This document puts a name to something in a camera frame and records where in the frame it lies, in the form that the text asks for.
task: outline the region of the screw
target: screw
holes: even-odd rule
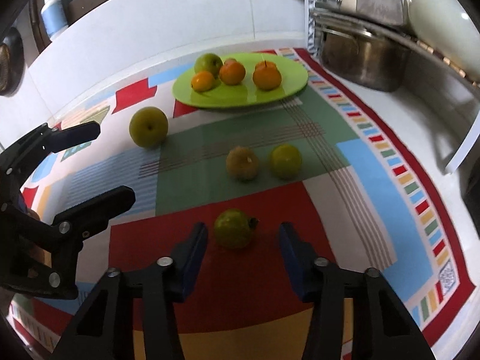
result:
[[[328,264],[330,264],[330,261],[328,261],[328,259],[326,259],[325,257],[319,257],[315,260],[314,264],[316,266],[327,266]]]
[[[114,278],[120,274],[120,271],[117,268],[109,268],[106,271],[109,278]]]
[[[367,275],[370,276],[371,278],[378,278],[380,276],[380,272],[378,271],[378,269],[368,268]]]
[[[62,222],[58,225],[58,230],[62,234],[67,234],[70,230],[70,223],[69,222]]]
[[[173,264],[173,260],[171,257],[162,257],[157,260],[157,264],[159,266],[171,266],[171,264]]]
[[[57,288],[60,285],[60,276],[57,272],[50,274],[49,283],[53,288]]]

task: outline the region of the colorful patchwork tablecloth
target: colorful patchwork tablecloth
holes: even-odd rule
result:
[[[175,78],[190,67],[181,66],[93,98],[58,124],[96,120],[102,132],[94,142],[51,154],[32,175],[23,193],[42,220],[51,223],[56,213],[119,185],[135,190],[136,203],[85,241],[78,299],[16,297],[17,328],[40,352],[53,350],[108,267],[148,266],[193,223],[211,229],[229,208],[260,220],[256,238],[239,252],[210,239],[194,293],[175,307],[187,360],[301,358],[311,305],[296,298],[283,267],[275,237],[284,221],[342,268],[381,269],[431,345],[450,325],[474,287],[428,175],[392,130],[304,50],[276,52],[309,72],[306,88],[277,103],[222,112],[185,106],[171,95]],[[156,150],[136,147],[128,133],[131,116],[147,105],[170,118],[169,136]],[[270,151],[285,142],[303,157],[291,182],[266,169]],[[227,175],[225,158],[237,145],[253,148],[262,162],[251,183]],[[352,342],[350,300],[345,359]],[[135,354],[142,359],[141,302],[134,308]]]

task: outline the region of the oval plate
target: oval plate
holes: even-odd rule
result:
[[[223,56],[222,61],[228,58],[235,58],[241,62],[247,71],[240,85],[228,86],[217,79],[215,88],[197,93],[190,86],[191,78],[195,74],[194,69],[191,68],[178,77],[173,84],[172,93],[175,98],[181,103],[197,108],[249,107],[291,96],[302,89],[308,81],[308,72],[300,62],[282,56],[242,52]],[[262,60],[276,63],[282,74],[282,84],[272,91],[259,90],[252,79],[255,65]]]

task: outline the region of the fruit stem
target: fruit stem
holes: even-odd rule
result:
[[[259,220],[257,218],[250,218],[248,220],[248,227],[251,228],[252,230],[255,230],[255,228],[258,225]]]

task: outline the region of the bottle label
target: bottle label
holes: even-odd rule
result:
[[[68,26],[65,12],[63,12],[62,3],[52,4],[42,13],[43,23],[49,38],[62,28]]]

